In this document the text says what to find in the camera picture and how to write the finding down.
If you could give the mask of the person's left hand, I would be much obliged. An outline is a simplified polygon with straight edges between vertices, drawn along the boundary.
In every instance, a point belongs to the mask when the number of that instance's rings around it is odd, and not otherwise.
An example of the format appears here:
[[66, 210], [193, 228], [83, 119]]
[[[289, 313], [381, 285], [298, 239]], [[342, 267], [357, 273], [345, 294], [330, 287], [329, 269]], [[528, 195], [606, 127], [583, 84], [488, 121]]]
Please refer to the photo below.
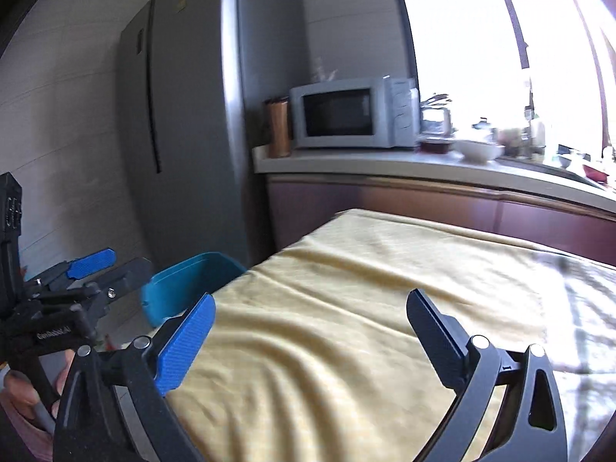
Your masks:
[[[75, 352], [72, 349], [64, 351], [64, 368], [57, 375], [55, 390], [57, 394], [62, 394], [69, 370], [74, 359]], [[27, 378], [21, 377], [18, 372], [9, 371], [4, 378], [4, 389], [8, 395], [10, 403], [27, 420], [34, 421], [37, 418], [34, 407], [41, 401], [40, 396]]]

